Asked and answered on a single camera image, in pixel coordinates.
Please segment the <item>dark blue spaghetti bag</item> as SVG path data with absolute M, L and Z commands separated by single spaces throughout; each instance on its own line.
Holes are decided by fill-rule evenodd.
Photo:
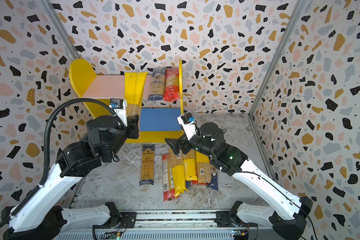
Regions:
M 142 167 L 139 185 L 154 185 L 155 145 L 142 146 Z

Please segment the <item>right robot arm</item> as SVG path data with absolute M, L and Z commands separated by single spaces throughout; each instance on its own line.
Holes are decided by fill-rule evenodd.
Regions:
M 226 143 L 225 131 L 217 124 L 209 122 L 198 127 L 189 113 L 179 116 L 178 122 L 184 134 L 178 139 L 165 139 L 175 154 L 194 150 L 208 157 L 216 169 L 244 183 L 269 204 L 263 207 L 237 201 L 228 212 L 228 220 L 217 217 L 218 225 L 240 228 L 254 223 L 272 228 L 284 240 L 302 239 L 311 221 L 311 199 L 290 193 L 264 174 L 244 152 Z

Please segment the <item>blue white spaghetti bag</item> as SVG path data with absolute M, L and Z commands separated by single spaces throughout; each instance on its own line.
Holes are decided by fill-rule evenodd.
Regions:
M 151 89 L 148 101 L 163 100 L 166 86 L 167 68 L 154 68 L 152 73 Z

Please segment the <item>yellow top spaghetti bag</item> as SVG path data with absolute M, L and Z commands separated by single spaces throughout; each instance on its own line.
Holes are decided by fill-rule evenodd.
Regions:
M 143 93 L 148 73 L 125 73 L 124 99 L 127 101 L 127 117 L 141 114 Z

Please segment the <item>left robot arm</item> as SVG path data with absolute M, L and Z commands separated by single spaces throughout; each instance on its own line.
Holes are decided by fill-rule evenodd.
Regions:
M 139 121 L 138 115 L 127 118 L 122 125 L 115 116 L 88 121 L 87 135 L 58 154 L 46 183 L 10 220 L 3 239 L 52 240 L 74 229 L 120 226 L 122 215 L 114 203 L 80 210 L 62 208 L 56 203 L 93 169 L 112 162 L 127 139 L 137 139 Z

